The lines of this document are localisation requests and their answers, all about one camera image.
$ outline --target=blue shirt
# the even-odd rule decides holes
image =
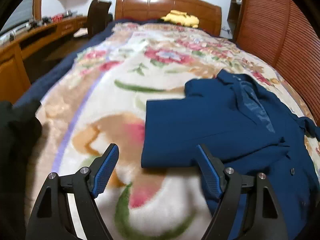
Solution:
[[[243,175],[268,176],[289,239],[295,238],[315,208],[313,196],[320,189],[304,135],[307,131],[320,140],[320,128],[307,117],[298,118],[275,94],[244,74],[221,70],[216,79],[191,80],[185,84],[185,95],[147,102],[141,166],[194,166],[196,145],[205,144],[226,167]],[[205,183],[203,191],[214,213],[217,203]],[[237,215],[234,228],[241,222]]]

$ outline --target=yellow stuffed animal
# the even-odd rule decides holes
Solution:
[[[171,10],[166,16],[161,17],[165,22],[172,22],[175,24],[181,24],[182,26],[198,28],[199,19],[193,15],[187,15],[186,12],[180,12],[177,10]]]

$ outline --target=desk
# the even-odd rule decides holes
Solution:
[[[30,87],[23,60],[45,45],[82,28],[87,17],[70,17],[23,33],[0,46],[0,100],[14,104]]]

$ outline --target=floral bedspread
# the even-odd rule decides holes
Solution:
[[[51,171],[75,173],[116,143],[119,161],[96,199],[113,238],[201,239],[211,216],[197,170],[140,167],[146,101],[183,98],[188,80],[214,78],[222,68],[252,76],[293,113],[312,118],[273,68],[226,39],[176,25],[117,24],[103,43],[78,54],[42,101],[43,135],[29,164],[26,219]],[[318,174],[319,142],[306,136],[305,145]],[[75,228],[86,239],[72,196]]]

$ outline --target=dark brown chair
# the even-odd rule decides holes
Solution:
[[[109,13],[111,1],[93,0],[88,11],[87,28],[89,38],[104,31],[107,25],[113,21],[113,15]]]

